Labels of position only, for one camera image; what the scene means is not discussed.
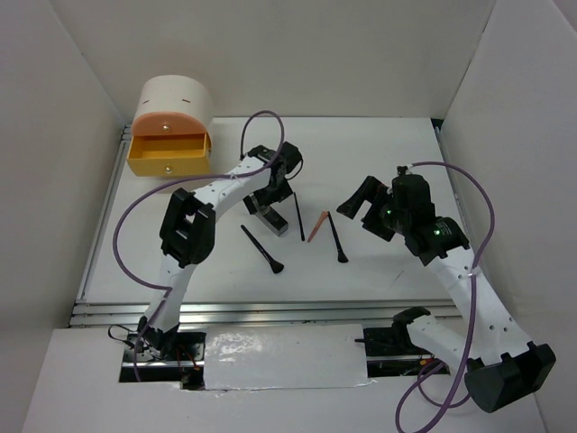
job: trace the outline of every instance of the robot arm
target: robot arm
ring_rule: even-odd
[[[226,173],[229,179],[215,180],[194,191],[177,189],[172,194],[160,229],[163,257],[158,279],[159,285],[171,287],[172,291],[143,335],[148,344],[162,354],[170,351],[176,338],[180,305],[192,273],[215,246],[218,219],[243,200],[249,212],[275,228],[277,235],[287,229],[288,223],[270,205],[292,194],[285,176],[302,161],[297,147],[283,143],[279,158],[268,169],[250,177],[237,177],[263,167],[273,154],[274,151],[258,146]],[[164,292],[155,293],[140,319],[139,331],[146,327],[164,298]]]
[[[367,177],[355,194],[337,211],[353,219],[363,201],[371,208],[363,228],[390,241],[396,233],[408,250],[436,275],[465,320],[471,312],[472,272],[477,279],[477,308],[472,350],[465,385],[473,400],[493,412],[536,392],[555,363],[549,345],[535,345],[505,309],[479,269],[472,270],[474,253],[457,223],[437,216],[428,183],[422,176],[398,168],[392,188]],[[393,327],[403,338],[421,347],[451,368],[463,356],[464,338],[439,323],[423,308],[404,311]]]

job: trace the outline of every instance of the white table surface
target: white table surface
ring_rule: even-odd
[[[123,350],[104,329],[55,330],[23,433],[396,433],[398,400],[415,380],[379,378],[367,386],[324,390],[187,392],[171,382],[119,383]],[[451,381],[435,376],[425,387],[440,400]],[[422,428],[436,411],[413,394],[402,412],[403,428]],[[545,433],[545,428],[530,395],[492,414],[469,401],[449,410],[433,431]]]
[[[238,159],[244,119],[216,119],[212,128],[213,172],[230,170]],[[332,210],[350,262],[336,261],[330,225],[325,221],[311,244],[302,243],[293,198],[274,206],[290,223],[278,238],[240,203],[216,226],[215,249],[193,275],[185,302],[446,299],[435,276],[413,257],[399,236],[387,243],[362,229],[362,207],[354,221],[335,212],[367,175],[389,184],[396,167],[417,161],[442,160],[428,119],[287,118],[286,139],[302,152],[305,166],[290,182],[298,194],[306,235],[321,211]],[[246,150],[264,144],[276,148],[279,132],[270,118],[249,128]],[[431,185],[437,213],[461,221],[446,171],[416,170]],[[87,282],[90,303],[147,302],[151,290],[125,277],[112,255],[112,233],[124,209],[142,193],[166,179],[138,178],[124,165],[103,241]],[[200,184],[187,184],[193,189]],[[160,223],[169,189],[138,206],[121,233],[120,250],[127,266],[155,281],[160,268]],[[245,224],[285,270],[273,275],[240,229]]]

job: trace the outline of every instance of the white wall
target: white wall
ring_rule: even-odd
[[[577,2],[575,0],[554,0],[573,29],[577,30]]]
[[[122,121],[46,2],[3,1],[0,41],[0,418],[12,433],[51,329],[67,323]]]
[[[200,79],[217,115],[444,116],[495,0],[52,0],[127,118]]]
[[[448,160],[487,188],[497,231],[485,262],[501,297],[558,362],[537,401],[574,431],[577,375],[577,33],[550,0],[499,0],[442,130]],[[459,180],[474,238],[479,195]]]

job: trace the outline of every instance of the white board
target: white board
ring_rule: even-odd
[[[214,172],[226,172],[238,159],[244,120],[217,119],[214,125]],[[216,226],[215,249],[198,266],[188,286],[185,302],[256,302],[288,300],[446,299],[434,275],[413,257],[403,240],[387,243],[362,229],[368,205],[354,221],[336,214],[367,175],[384,183],[396,176],[396,167],[416,161],[440,161],[433,127],[428,119],[288,118],[287,140],[302,152],[305,167],[290,182],[298,194],[308,235],[321,211],[334,211],[334,221],[350,259],[336,261],[328,221],[311,244],[302,243],[292,198],[275,208],[290,229],[275,236],[240,203]],[[247,149],[257,144],[276,148],[279,132],[272,119],[257,119],[247,134]],[[431,184],[437,212],[460,221],[446,171],[422,168]],[[90,303],[146,302],[151,290],[132,282],[118,268],[112,254],[114,226],[128,205],[164,180],[138,178],[124,166],[103,242],[87,283]],[[187,184],[188,189],[195,186]],[[147,281],[155,281],[160,268],[160,223],[170,191],[143,202],[129,216],[120,236],[126,265]],[[240,229],[245,224],[276,260],[285,265],[278,275]]]

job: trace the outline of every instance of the orange drawer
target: orange drawer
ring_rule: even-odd
[[[210,173],[208,134],[137,136],[128,152],[136,176],[192,176]]]

